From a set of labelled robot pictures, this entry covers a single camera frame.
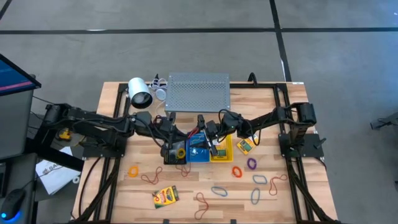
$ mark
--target metal perforated box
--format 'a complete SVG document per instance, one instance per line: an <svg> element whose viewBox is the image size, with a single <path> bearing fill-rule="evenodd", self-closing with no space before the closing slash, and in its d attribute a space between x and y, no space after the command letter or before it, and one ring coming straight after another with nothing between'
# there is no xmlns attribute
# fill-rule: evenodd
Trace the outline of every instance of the metal perforated box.
<svg viewBox="0 0 398 224"><path fill-rule="evenodd" d="M170 73L167 112L219 112L231 107L229 75L225 73Z"/></svg>

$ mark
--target wooden table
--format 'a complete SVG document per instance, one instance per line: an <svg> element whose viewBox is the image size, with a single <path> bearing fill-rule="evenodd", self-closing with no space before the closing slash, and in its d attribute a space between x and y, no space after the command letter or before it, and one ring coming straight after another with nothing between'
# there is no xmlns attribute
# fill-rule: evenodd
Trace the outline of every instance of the wooden table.
<svg viewBox="0 0 398 224"><path fill-rule="evenodd" d="M97 113L106 116L113 115L118 85L119 82L104 83ZM308 101L303 84L287 83L287 87L291 103ZM153 117L156 115L155 108L159 103L155 101L151 107L147 108ZM231 110L241 113L246 119L266 114L274 107L275 100L271 89L231 89ZM164 114L164 105L159 107L158 112ZM218 120L214 114L205 114L205 119L207 121ZM177 113L176 124L182 131L189 131L196 126L196 120L197 114L195 113ZM175 166L163 165L163 158L159 154L160 149L151 138L134 135L129 138L126 155L121 160L112 223L162 223L165 218L170 219L172 223L229 223L231 219L237 219L238 223L295 223L289 181L275 180L278 194L271 196L269 194L270 183L258 185L252 180L252 176L255 174L265 175L268 180L287 174L285 159L280 155L278 134L278 125L263 129L261 145L257 146L248 156L245 156L236 147L239 139L234 134L234 161L232 163L193 163L191 173L187 177L182 177L181 172ZM249 157L257 160L257 169L254 171L248 169L246 165ZM85 161L73 208L73 214L76 217L78 216L78 202L83 181L95 160L92 158ZM103 161L104 159L99 161L90 175L83 196L83 209L90 204L98 192ZM325 168L313 158L304 158L303 163L310 193L327 215L337 219ZM131 166L139 166L139 175L135 178L127 175ZM158 184L152 185L141 180L142 174L146 174L152 179L158 166L163 167L163 172L159 174ZM233 166L242 168L242 178L235 178L231 175ZM155 209L151 193L171 185L177 186L180 200L166 207ZM227 189L228 196L220 197L212 193L210 189L215 185ZM255 187L260 188L261 199L257 205L252 205L250 196ZM194 213L205 206L196 200L195 196L198 192L204 194L210 206L200 221L194 219ZM300 193L298 193L298 197L302 216L306 218L303 197ZM105 218L107 202L108 193L104 196L100 218Z"/></svg>

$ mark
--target white paper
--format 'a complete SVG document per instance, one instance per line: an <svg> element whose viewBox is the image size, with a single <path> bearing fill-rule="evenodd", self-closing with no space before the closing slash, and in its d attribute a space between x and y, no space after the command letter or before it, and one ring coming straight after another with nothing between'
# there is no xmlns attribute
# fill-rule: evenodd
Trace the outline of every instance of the white paper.
<svg viewBox="0 0 398 224"><path fill-rule="evenodd" d="M72 155L72 150L70 147L64 147L60 150L60 152ZM69 183L69 181L71 181L73 178L80 175L80 172L78 171L62 167L61 165L46 160L36 164L36 173L38 176L43 175L40 177L40 179L49 195L53 195L55 192L59 191L63 186Z"/></svg>

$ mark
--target computer monitor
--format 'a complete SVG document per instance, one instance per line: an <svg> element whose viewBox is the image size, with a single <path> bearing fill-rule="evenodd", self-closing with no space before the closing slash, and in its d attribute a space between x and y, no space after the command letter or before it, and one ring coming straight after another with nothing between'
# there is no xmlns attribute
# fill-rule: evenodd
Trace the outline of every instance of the computer monitor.
<svg viewBox="0 0 398 224"><path fill-rule="evenodd" d="M42 84L0 54L0 96L40 88Z"/></svg>

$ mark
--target blue container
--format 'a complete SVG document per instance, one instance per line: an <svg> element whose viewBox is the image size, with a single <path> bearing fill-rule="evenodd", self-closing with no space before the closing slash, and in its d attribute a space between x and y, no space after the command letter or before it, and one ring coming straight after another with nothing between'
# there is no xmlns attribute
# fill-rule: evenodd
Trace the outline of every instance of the blue container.
<svg viewBox="0 0 398 224"><path fill-rule="evenodd" d="M210 151L206 148L201 147L191 147L194 144L206 143L205 134L200 132L194 134L187 141L187 162L209 162L210 161Z"/></svg>

